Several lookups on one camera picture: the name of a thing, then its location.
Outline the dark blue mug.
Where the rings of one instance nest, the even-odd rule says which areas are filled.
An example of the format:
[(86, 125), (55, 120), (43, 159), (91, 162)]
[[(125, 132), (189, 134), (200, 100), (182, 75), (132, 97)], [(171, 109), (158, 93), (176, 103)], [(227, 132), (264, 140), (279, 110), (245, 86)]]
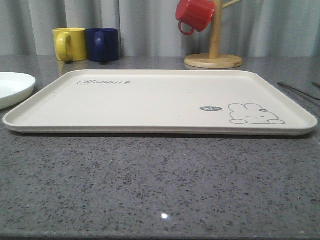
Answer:
[(88, 60), (92, 62), (112, 62), (120, 59), (117, 29), (87, 28), (84, 33)]

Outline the cream rabbit serving tray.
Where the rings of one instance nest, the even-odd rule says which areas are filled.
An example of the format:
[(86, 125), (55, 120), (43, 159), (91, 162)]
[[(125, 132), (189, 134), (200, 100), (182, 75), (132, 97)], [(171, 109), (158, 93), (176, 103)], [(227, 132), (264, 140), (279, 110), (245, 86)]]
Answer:
[(300, 136), (317, 119), (240, 70), (77, 70), (3, 117), (20, 133)]

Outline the grey curtain backdrop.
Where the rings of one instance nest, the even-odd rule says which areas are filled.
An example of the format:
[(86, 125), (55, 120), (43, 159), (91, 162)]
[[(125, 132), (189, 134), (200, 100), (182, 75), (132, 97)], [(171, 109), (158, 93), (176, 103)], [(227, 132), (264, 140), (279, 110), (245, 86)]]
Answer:
[[(209, 50), (210, 29), (181, 34), (176, 0), (3, 0), (0, 53), (55, 54), (53, 29), (115, 28), (124, 57), (183, 57)], [(317, 57), (317, 0), (243, 0), (222, 12), (220, 51), (241, 57)]]

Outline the red mug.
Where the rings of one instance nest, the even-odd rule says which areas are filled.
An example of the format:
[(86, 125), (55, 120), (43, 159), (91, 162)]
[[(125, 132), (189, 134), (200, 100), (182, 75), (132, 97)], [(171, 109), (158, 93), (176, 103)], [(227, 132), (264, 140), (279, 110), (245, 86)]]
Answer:
[(179, 31), (187, 36), (194, 31), (202, 32), (211, 22), (214, 12), (212, 0), (180, 0), (175, 12)]

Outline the yellow mug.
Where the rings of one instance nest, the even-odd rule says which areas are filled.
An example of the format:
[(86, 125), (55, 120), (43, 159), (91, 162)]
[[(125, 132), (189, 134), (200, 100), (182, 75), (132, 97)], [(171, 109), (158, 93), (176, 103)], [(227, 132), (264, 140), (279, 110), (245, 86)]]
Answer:
[(52, 33), (58, 61), (77, 62), (87, 59), (84, 28), (56, 28)]

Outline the white round plate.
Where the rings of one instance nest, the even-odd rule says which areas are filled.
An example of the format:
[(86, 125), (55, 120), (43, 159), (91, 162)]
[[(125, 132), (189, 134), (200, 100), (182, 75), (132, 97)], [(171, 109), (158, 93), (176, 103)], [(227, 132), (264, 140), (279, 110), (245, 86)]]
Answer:
[(25, 73), (0, 73), (0, 109), (6, 109), (28, 98), (34, 91), (36, 78)]

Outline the wooden mug tree stand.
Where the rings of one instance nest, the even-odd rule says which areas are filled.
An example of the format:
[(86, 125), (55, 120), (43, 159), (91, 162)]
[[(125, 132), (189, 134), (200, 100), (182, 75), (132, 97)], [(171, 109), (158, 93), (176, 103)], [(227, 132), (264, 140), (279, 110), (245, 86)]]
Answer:
[(214, 0), (213, 2), (215, 4), (215, 12), (211, 21), (209, 53), (188, 55), (184, 59), (184, 63), (192, 67), (205, 69), (230, 69), (240, 67), (243, 65), (243, 59), (241, 57), (220, 53), (223, 9), (239, 3), (240, 0), (231, 0), (227, 3), (223, 3), (222, 0)]

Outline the silver metal fork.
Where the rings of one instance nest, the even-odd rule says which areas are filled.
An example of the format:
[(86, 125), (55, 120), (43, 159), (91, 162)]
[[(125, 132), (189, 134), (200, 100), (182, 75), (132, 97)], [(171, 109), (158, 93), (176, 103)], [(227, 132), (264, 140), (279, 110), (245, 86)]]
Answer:
[(294, 90), (294, 91), (296, 91), (296, 92), (298, 92), (298, 93), (300, 93), (300, 94), (303, 94), (303, 95), (305, 95), (305, 96), (307, 96), (307, 97), (309, 97), (309, 98), (311, 98), (311, 99), (314, 99), (314, 100), (317, 100), (317, 101), (320, 100), (319, 97), (317, 97), (317, 96), (315, 96), (315, 95), (312, 95), (312, 94), (310, 94), (310, 93), (304, 92), (304, 91), (302, 91), (301, 89), (299, 89), (299, 88), (297, 88), (297, 87), (295, 87), (295, 86), (293, 86), (293, 85), (290, 85), (290, 84), (287, 84), (287, 83), (284, 83), (284, 82), (278, 82), (277, 84), (280, 85), (280, 86), (282, 86), (282, 87), (285, 87), (285, 88)]

